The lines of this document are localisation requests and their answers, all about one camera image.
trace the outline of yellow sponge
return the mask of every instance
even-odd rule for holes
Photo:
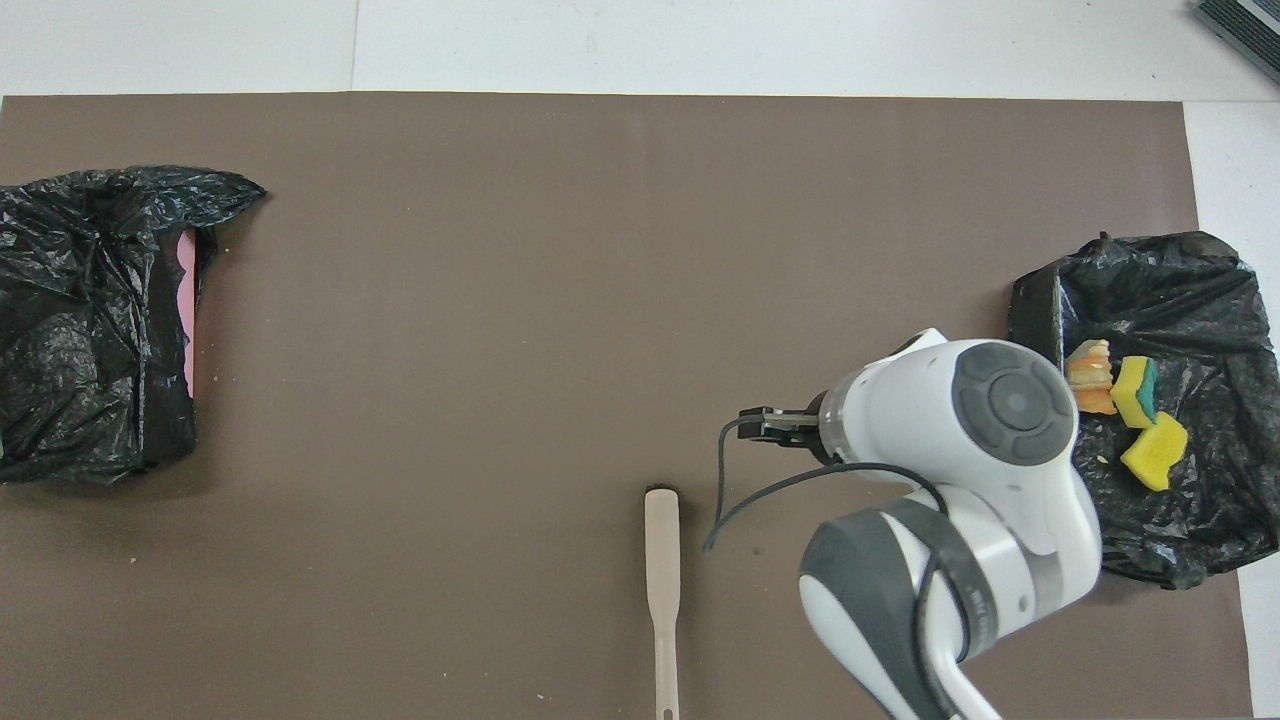
[[[1120,361],[1120,375],[1111,388],[1111,400],[1130,428],[1156,424],[1156,364],[1151,357],[1128,355]]]
[[[1169,489],[1169,469],[1187,452],[1187,429],[1169,413],[1156,413],[1156,423],[1142,430],[1120,461],[1142,484],[1153,491]]]

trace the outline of brown surface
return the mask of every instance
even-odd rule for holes
[[[1170,104],[4,101],[3,183],[146,163],[273,196],[209,278],[200,450],[0,492],[6,719],[649,717],[655,480],[685,715],[874,717],[795,569],[901,491],[817,480],[700,557],[721,423],[924,325],[998,334],[1009,283],[1100,229],[1196,227]],[[741,445],[736,496],[809,466]],[[966,667],[1009,717],[1249,712],[1233,577],[1105,578]]]

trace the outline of white tile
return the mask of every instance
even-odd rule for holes
[[[1276,100],[1187,0],[361,0],[356,90]]]
[[[1258,273],[1280,345],[1280,102],[1190,102],[1187,143],[1201,228],[1230,242]],[[1280,717],[1280,556],[1242,568],[1253,714]]]
[[[356,0],[3,0],[0,94],[349,90]]]

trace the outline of black trash bag with sponges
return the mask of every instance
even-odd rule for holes
[[[264,195],[178,167],[0,186],[0,483],[106,484],[195,448],[179,284]]]
[[[1101,238],[1014,283],[1009,338],[1062,366],[1087,340],[1156,364],[1157,410],[1189,434],[1170,488],[1120,461],[1138,437],[1080,415],[1073,460],[1102,525],[1103,568],[1192,588],[1276,551],[1280,377],[1253,269],[1202,232]]]

